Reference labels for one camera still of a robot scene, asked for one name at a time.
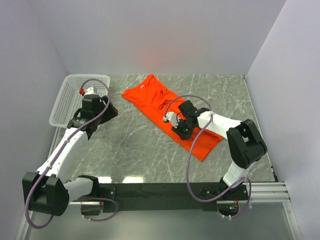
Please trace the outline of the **orange t-shirt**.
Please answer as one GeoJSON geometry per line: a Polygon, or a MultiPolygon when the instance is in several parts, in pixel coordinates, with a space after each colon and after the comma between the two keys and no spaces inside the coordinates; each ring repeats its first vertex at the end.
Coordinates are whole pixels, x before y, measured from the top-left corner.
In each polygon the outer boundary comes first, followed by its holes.
{"type": "MultiPolygon", "coordinates": [[[[176,93],[169,90],[162,84],[155,75],[150,74],[136,87],[125,90],[122,97],[142,112],[151,122],[165,132],[176,143],[182,146],[185,150],[190,151],[193,140],[200,132],[196,128],[191,139],[181,140],[180,137],[172,131],[169,123],[163,121],[165,111],[170,105],[170,102],[178,97],[176,93]]],[[[223,137],[205,130],[198,138],[192,154],[199,161],[203,162],[209,153],[223,140],[223,137]]]]}

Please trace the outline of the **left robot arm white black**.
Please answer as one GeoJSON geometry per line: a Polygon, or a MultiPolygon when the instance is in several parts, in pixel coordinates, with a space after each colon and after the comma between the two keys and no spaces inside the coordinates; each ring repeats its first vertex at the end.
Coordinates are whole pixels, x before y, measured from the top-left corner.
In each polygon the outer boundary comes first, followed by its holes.
{"type": "Polygon", "coordinates": [[[81,197],[94,201],[99,197],[100,183],[95,176],[80,175],[68,183],[64,180],[72,161],[99,125],[117,115],[108,96],[84,94],[82,106],[68,122],[57,148],[41,167],[22,178],[25,215],[34,211],[61,216],[70,202],[81,197]]]}

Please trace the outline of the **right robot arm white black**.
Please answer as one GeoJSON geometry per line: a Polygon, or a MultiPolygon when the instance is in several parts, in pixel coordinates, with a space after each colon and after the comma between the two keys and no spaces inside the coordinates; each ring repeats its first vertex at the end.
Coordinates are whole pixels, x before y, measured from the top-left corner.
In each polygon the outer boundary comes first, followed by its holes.
{"type": "Polygon", "coordinates": [[[190,154],[193,153],[198,139],[205,130],[227,140],[232,162],[220,180],[219,194],[207,199],[207,202],[213,202],[221,197],[226,200],[232,199],[237,194],[237,187],[244,181],[249,181],[248,172],[252,166],[268,151],[256,124],[251,119],[240,121],[216,114],[210,105],[196,108],[190,100],[184,101],[178,109],[184,119],[167,109],[163,121],[171,123],[172,131],[181,140],[190,139],[194,129],[200,129],[191,144],[190,154]]]}

